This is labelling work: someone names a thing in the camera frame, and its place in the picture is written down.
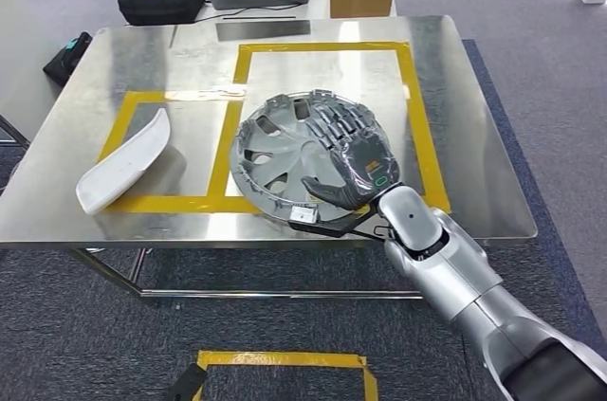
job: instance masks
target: gray carpet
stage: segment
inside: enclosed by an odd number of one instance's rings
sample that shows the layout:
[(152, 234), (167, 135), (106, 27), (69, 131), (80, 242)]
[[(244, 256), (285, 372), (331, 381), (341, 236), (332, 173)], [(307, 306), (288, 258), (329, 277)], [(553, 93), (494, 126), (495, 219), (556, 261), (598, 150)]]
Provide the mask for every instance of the gray carpet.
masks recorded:
[[(492, 247), (492, 266), (532, 311), (607, 355), (474, 42), (469, 56), (541, 236)], [(123, 271), (132, 254), (100, 257)], [(562, 266), (555, 266), (560, 260)], [(406, 289), (381, 248), (155, 250), (141, 283), (158, 287)], [(198, 350), (355, 353), (387, 400), (501, 399), (461, 337), (424, 301), (163, 301), (150, 308), (60, 251), (0, 252), (0, 399), (160, 399)], [(564, 299), (573, 298), (577, 311)], [(212, 367), (205, 400), (362, 400), (362, 374)]]
[[(121, 26), (116, 0), (28, 0), (54, 36)], [(396, 0), (473, 38), (591, 307), (607, 331), (607, 7), (579, 0)]]

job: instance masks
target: white label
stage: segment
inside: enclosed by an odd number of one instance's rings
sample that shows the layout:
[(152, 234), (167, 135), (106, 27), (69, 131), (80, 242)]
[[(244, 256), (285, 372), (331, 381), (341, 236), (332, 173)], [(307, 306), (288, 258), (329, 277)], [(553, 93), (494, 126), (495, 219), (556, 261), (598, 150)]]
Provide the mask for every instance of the white label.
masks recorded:
[(315, 224), (318, 212), (316, 209), (308, 209), (306, 207), (293, 207), (291, 209), (291, 221), (299, 223)]

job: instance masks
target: person's hand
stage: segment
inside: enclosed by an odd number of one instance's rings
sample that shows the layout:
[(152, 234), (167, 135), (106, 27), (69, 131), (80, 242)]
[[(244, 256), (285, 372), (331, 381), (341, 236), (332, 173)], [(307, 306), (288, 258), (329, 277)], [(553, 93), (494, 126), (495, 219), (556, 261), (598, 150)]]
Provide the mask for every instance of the person's hand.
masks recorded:
[(316, 178), (304, 176), (301, 182), (309, 193), (345, 210), (359, 210), (399, 181), (398, 163), (387, 143), (355, 106), (313, 109), (328, 132), (314, 117), (307, 119), (306, 124), (329, 153), (346, 185), (324, 185)]

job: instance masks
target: robot forearm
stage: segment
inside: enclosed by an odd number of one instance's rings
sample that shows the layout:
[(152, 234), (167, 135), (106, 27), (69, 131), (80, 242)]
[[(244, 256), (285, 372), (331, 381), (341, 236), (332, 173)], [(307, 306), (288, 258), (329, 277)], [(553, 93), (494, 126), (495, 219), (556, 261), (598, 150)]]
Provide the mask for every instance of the robot forearm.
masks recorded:
[(509, 294), (487, 255), (441, 210), (397, 186), (379, 200), (385, 251), (442, 318), (458, 325), (507, 399), (607, 399), (607, 362)]

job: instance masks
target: robot finger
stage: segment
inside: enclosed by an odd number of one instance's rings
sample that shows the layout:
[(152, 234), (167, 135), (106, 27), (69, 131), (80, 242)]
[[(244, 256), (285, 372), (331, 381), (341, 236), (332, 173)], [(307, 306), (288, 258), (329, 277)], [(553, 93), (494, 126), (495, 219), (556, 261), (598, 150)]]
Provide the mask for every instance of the robot finger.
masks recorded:
[(355, 123), (344, 104), (337, 104), (337, 109), (331, 110), (335, 113), (337, 123), (346, 130), (347, 133), (352, 134), (356, 130)]
[(325, 134), (322, 128), (321, 128), (319, 123), (314, 121), (313, 118), (308, 118), (306, 120), (306, 125), (308, 126), (313, 134), (316, 136), (321, 145), (323, 146), (325, 150), (331, 150), (333, 148), (333, 142), (331, 141), (331, 138)]
[(325, 109), (316, 107), (316, 110), (325, 123), (326, 123), (326, 127), (328, 127), (328, 130), (331, 131), (331, 134), (335, 139), (340, 140), (346, 136), (346, 133), (339, 127), (337, 119), (335, 118), (335, 114), (331, 109), (331, 107), (326, 107)]
[(353, 118), (354, 122), (358, 126), (359, 129), (366, 129), (367, 124), (365, 122), (365, 118), (359, 112), (358, 109), (356, 107), (348, 107), (348, 113)]

